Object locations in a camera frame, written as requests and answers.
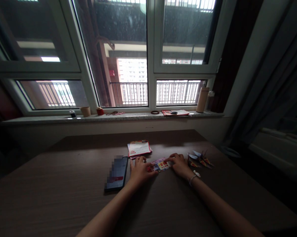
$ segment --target white window frame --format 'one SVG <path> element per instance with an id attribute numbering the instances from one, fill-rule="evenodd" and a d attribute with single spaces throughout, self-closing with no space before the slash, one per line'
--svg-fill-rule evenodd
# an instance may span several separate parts
<path id="1" fill-rule="evenodd" d="M 0 72 L 80 72 L 80 67 L 70 39 L 62 7 L 58 0 L 47 0 L 56 27 L 63 44 L 67 60 L 66 62 L 29 62 L 8 61 L 0 49 Z"/>
<path id="2" fill-rule="evenodd" d="M 83 80 L 81 73 L 0 73 L 0 79 L 25 116 L 69 115 L 69 109 L 32 110 L 32 107 L 29 104 L 31 100 L 27 98 L 25 91 L 19 87 L 16 82 L 17 80 L 81 80 L 84 90 L 88 87 L 88 84 L 86 84 L 86 80 Z M 87 95 L 88 92 L 86 90 L 85 94 L 87 99 L 90 98 L 90 96 Z M 74 111 L 76 114 L 81 114 L 79 109 L 74 109 Z"/>
<path id="3" fill-rule="evenodd" d="M 65 33 L 62 31 L 66 36 L 71 39 L 69 40 L 72 44 L 72 48 L 75 52 L 75 58 L 79 62 L 79 72 L 62 72 L 56 73 L 50 70 L 50 72 L 0 72 L 0 79 L 7 88 L 8 92 L 15 100 L 17 106 L 21 109 L 24 116 L 46 116 L 46 115 L 69 115 L 68 110 L 32 110 L 31 106 L 28 103 L 28 100 L 24 97 L 23 92 L 21 91 L 20 87 L 17 85 L 16 80 L 81 80 L 83 84 L 83 88 L 90 106 L 90 110 L 92 114 L 97 114 L 96 108 L 99 107 L 99 101 L 96 95 L 96 90 L 94 83 L 93 83 L 93 76 L 90 71 L 89 67 L 89 59 L 86 54 L 86 48 L 83 43 L 82 35 L 80 34 L 79 24 L 77 21 L 77 17 L 75 14 L 75 6 L 73 5 L 72 0 L 53 0 L 59 3 L 57 9 L 60 11 L 58 12 L 59 18 L 64 20 L 66 29 Z M 207 80 L 207 87 L 212 90 L 214 80 L 215 80 L 215 73 L 211 74 L 201 74 L 201 73 L 194 73 L 189 70 L 189 73 L 183 72 L 184 70 L 171 70 L 172 73 L 155 73 L 154 68 L 154 45 L 156 37 L 154 36 L 154 32 L 156 32 L 155 28 L 155 3 L 158 1 L 154 0 L 147 0 L 147 62 L 148 62 L 148 106 L 147 107 L 132 107 L 132 108 L 123 108 L 123 107 L 115 107 L 115 108 L 104 108 L 104 113 L 111 113 L 113 111 L 119 112 L 150 112 L 152 110 L 175 110 L 175 109 L 185 109 L 185 110 L 195 110 L 196 105 L 187 105 L 187 106 L 156 106 L 156 90 L 157 90 L 157 80 L 158 79 L 172 79 L 172 80 L 185 80 L 185 79 L 199 79 L 199 80 Z M 75 110 L 76 114 L 80 115 L 81 111 L 79 109 Z"/>
<path id="4" fill-rule="evenodd" d="M 236 0 L 223 0 L 218 23 L 213 38 L 208 64 L 181 65 L 162 64 L 164 1 L 155 1 L 155 45 L 154 72 L 155 73 L 208 73 L 215 74 L 221 58 L 229 26 L 233 17 Z"/>

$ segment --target window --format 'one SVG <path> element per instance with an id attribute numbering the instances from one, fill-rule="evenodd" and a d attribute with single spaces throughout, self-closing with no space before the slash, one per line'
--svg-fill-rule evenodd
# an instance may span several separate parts
<path id="1" fill-rule="evenodd" d="M 80 80 L 17 80 L 33 110 L 89 106 Z"/>
<path id="2" fill-rule="evenodd" d="M 0 79 L 24 115 L 195 109 L 236 0 L 0 0 Z"/>
<path id="3" fill-rule="evenodd" d="M 197 105 L 199 92 L 207 80 L 157 80 L 156 105 Z"/>
<path id="4" fill-rule="evenodd" d="M 74 2 L 101 106 L 147 106 L 146 1 Z"/>
<path id="5" fill-rule="evenodd" d="M 61 11 L 58 1 L 0 0 L 0 71 L 79 71 L 53 9 Z"/>

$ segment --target hand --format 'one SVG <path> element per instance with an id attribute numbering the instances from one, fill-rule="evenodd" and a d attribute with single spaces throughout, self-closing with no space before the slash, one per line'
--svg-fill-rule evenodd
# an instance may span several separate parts
<path id="1" fill-rule="evenodd" d="M 128 184 L 133 188 L 138 189 L 143 183 L 145 183 L 148 179 L 156 176 L 158 171 L 148 172 L 147 167 L 153 166 L 152 163 L 144 163 L 146 158 L 144 156 L 135 158 L 135 165 L 133 165 L 133 161 L 131 160 L 131 178 L 128 181 Z"/>
<path id="2" fill-rule="evenodd" d="M 167 158 L 164 161 L 165 162 L 167 162 L 167 161 L 173 162 L 174 165 L 172 167 L 173 167 L 175 173 L 177 175 L 179 175 L 180 177 L 182 177 L 184 179 L 191 179 L 194 176 L 194 173 L 188 166 L 188 159 L 185 160 L 183 154 L 179 154 L 179 155 L 177 153 L 171 154 L 169 156 L 169 158 Z"/>

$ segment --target gray curtain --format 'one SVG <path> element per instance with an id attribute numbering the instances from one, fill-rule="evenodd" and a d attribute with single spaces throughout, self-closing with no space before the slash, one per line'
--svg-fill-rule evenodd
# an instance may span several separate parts
<path id="1" fill-rule="evenodd" d="M 260 128 L 297 115 L 297 0 L 284 13 L 248 91 L 230 135 L 237 140 L 250 144 Z"/>

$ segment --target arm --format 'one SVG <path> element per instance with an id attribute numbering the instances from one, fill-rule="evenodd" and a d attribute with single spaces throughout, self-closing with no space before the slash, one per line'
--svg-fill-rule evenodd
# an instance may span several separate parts
<path id="1" fill-rule="evenodd" d="M 165 161 L 172 161 L 174 163 L 173 169 L 176 174 L 184 178 L 186 181 L 194 176 L 194 173 L 188 166 L 188 160 L 185 160 L 182 154 L 172 154 Z M 191 185 L 197 191 L 228 236 L 263 236 L 260 231 L 258 231 L 233 207 L 220 198 L 201 179 L 198 177 L 193 178 Z"/>
<path id="2" fill-rule="evenodd" d="M 77 237 L 104 237 L 109 236 L 119 219 L 127 202 L 136 190 L 149 178 L 158 174 L 147 172 L 151 163 L 143 163 L 144 156 L 135 159 L 135 165 L 131 160 L 131 177 L 125 187 L 78 233 Z"/>

